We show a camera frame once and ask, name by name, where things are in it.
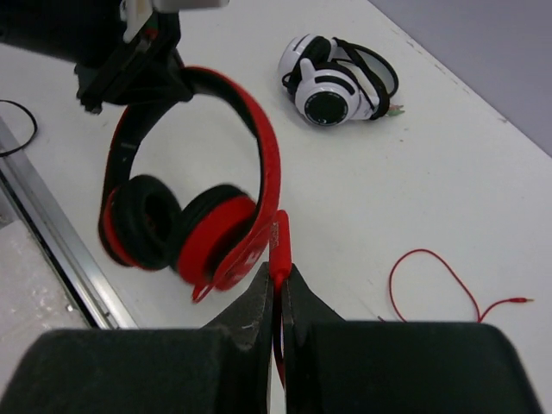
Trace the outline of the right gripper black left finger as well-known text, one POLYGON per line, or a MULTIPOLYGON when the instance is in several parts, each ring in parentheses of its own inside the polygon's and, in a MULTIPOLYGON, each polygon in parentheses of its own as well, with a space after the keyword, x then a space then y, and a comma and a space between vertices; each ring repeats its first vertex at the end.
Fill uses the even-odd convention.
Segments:
POLYGON ((198 329, 54 329, 21 358, 4 413, 266 413, 273 282, 198 329))

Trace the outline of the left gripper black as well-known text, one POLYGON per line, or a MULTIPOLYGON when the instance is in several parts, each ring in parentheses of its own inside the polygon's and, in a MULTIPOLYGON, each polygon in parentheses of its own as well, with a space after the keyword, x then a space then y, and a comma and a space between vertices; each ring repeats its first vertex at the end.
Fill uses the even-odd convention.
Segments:
POLYGON ((1 2, 1 43, 81 64, 74 69, 77 99, 95 115, 104 104, 190 100, 179 40, 179 16, 153 1, 1 2), (154 42, 123 47, 142 36, 154 42))

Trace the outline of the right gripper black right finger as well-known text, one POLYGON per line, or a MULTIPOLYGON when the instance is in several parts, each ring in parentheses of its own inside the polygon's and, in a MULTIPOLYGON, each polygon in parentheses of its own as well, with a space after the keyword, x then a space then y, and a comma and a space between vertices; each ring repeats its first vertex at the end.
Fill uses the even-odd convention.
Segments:
POLYGON ((282 287, 290 413, 539 413, 516 349, 488 324, 349 321, 293 269, 282 287))

